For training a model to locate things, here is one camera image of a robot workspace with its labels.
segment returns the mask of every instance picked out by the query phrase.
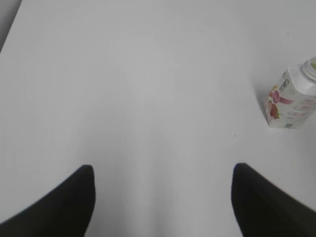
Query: black object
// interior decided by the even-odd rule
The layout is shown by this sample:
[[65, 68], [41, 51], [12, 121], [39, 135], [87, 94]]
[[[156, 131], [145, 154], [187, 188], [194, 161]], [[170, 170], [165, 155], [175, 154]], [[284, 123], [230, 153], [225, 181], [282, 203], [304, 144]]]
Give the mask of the black object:
[[94, 173], [83, 165], [57, 188], [0, 225], [0, 237], [83, 237], [95, 204]]
[[244, 237], [316, 236], [316, 213], [247, 164], [234, 168], [232, 204]]

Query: white surface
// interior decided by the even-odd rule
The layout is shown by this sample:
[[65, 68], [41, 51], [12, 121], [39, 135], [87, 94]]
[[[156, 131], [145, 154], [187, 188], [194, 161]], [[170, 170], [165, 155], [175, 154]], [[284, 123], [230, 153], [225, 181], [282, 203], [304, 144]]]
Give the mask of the white surface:
[[257, 101], [316, 55], [316, 3], [117, 2], [22, 2], [0, 55], [0, 221], [84, 163], [88, 237], [241, 236], [237, 162], [316, 209], [315, 116], [269, 128]]

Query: printed label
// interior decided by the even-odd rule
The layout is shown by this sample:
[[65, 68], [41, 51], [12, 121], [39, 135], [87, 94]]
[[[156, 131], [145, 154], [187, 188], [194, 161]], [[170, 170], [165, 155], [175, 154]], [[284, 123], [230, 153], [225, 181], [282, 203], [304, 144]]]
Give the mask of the printed label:
[[299, 126], [316, 108], [316, 96], [298, 92], [285, 71], [279, 82], [264, 100], [264, 108], [271, 127]]

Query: white bottle cap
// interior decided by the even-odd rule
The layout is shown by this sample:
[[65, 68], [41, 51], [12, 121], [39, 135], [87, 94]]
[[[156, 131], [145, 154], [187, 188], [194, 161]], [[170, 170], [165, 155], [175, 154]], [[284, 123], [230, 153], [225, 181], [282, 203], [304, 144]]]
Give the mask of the white bottle cap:
[[302, 72], [307, 79], [316, 83], [316, 69], [312, 67], [312, 64], [316, 66], [316, 57], [311, 58], [302, 65]]

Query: fruit graphic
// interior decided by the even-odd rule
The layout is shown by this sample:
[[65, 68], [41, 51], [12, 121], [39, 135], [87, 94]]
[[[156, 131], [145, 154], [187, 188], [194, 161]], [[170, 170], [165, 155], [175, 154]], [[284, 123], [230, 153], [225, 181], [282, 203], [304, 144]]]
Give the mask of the fruit graphic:
[[275, 90], [273, 93], [272, 93], [272, 99], [273, 99], [273, 102], [276, 104], [279, 102], [280, 100], [280, 93]]
[[272, 100], [274, 103], [283, 103], [283, 104], [287, 104], [287, 105], [290, 105], [292, 104], [294, 101], [293, 100], [289, 100], [289, 99], [285, 99], [283, 97], [280, 97], [280, 93], [279, 91], [275, 90], [275, 87], [272, 88], [272, 90], [269, 92], [269, 97], [272, 97]]
[[278, 116], [278, 110], [277, 106], [271, 102], [271, 109], [270, 109], [270, 115], [274, 119], [279, 119], [280, 117]]

